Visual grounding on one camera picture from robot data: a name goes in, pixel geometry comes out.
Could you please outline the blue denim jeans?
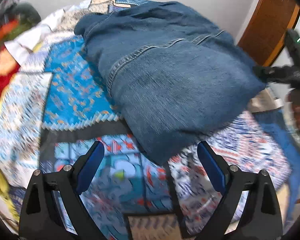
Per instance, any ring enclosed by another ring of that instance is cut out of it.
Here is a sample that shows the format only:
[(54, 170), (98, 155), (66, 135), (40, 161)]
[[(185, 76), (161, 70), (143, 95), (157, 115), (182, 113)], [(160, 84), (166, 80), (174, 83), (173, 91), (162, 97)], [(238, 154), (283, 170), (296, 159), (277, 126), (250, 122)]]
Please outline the blue denim jeans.
[(234, 120), (266, 86), (229, 33), (179, 2), (88, 14), (74, 32), (158, 165)]

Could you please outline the patchwork patterned bedspread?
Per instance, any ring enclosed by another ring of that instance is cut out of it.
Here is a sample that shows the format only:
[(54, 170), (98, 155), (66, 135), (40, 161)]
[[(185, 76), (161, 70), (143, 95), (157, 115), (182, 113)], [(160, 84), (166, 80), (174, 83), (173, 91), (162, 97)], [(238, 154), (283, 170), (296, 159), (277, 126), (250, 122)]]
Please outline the patchwork patterned bedspread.
[(87, 0), (64, 9), (60, 24), (13, 75), (2, 98), (0, 170), (19, 220), (35, 170), (58, 172), (99, 141), (104, 158), (80, 198), (104, 239), (197, 239), (222, 198), (198, 158), (198, 144), (205, 141), (228, 165), (269, 173), (283, 236), (294, 223), (300, 189), (300, 139), (266, 83), (234, 120), (162, 165), (146, 157), (109, 96), (75, 26), (85, 15), (147, 2)]

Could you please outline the red plush toy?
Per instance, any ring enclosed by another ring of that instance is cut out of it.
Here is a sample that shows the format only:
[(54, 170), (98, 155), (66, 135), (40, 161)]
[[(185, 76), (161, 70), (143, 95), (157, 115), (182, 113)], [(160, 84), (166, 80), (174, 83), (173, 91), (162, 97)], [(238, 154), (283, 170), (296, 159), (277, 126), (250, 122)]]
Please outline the red plush toy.
[(20, 65), (8, 52), (5, 46), (0, 49), (0, 97), (12, 76), (18, 72)]

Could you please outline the white shirt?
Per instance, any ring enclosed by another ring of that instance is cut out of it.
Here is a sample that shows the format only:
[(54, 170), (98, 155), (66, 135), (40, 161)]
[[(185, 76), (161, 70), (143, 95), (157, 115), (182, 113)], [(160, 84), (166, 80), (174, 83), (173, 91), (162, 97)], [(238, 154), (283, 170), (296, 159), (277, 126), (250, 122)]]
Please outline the white shirt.
[(36, 26), (18, 35), (15, 39), (5, 42), (5, 48), (15, 61), (17, 61), (19, 65), (22, 65), (36, 44), (44, 36), (52, 33), (52, 31), (56, 29), (63, 15), (64, 9), (59, 9), (51, 13)]

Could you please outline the pile of clutter on box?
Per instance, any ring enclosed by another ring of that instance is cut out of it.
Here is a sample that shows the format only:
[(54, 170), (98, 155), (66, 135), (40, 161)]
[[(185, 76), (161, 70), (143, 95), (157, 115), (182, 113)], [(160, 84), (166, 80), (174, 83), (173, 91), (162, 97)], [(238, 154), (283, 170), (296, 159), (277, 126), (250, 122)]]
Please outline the pile of clutter on box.
[(29, 2), (3, 0), (0, 5), (0, 48), (41, 21), (38, 11)]

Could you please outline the wooden door frame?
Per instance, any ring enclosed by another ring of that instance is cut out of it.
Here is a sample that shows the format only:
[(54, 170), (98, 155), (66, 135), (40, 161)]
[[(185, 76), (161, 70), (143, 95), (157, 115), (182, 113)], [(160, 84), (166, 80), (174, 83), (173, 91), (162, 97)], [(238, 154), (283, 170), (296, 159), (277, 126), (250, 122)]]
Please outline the wooden door frame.
[(296, 26), (295, 0), (259, 0), (238, 45), (261, 66), (270, 66), (283, 49), (287, 29)]

